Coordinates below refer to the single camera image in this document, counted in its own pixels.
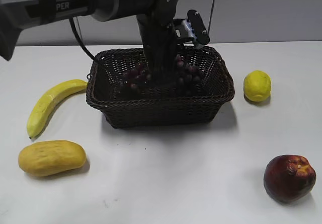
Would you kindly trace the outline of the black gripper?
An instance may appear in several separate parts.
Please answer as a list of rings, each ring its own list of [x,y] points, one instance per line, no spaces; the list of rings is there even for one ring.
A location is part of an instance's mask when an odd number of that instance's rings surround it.
[[[137,15],[136,19],[152,79],[157,81],[168,78],[174,71],[177,55],[173,21],[161,25],[153,16],[146,14]]]

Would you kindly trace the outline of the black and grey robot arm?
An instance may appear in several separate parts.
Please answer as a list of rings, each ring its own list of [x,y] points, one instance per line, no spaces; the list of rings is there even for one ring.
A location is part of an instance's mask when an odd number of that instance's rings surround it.
[[[135,16],[153,73],[174,69],[178,0],[1,0],[1,57],[11,60],[23,30],[78,16],[99,22]]]

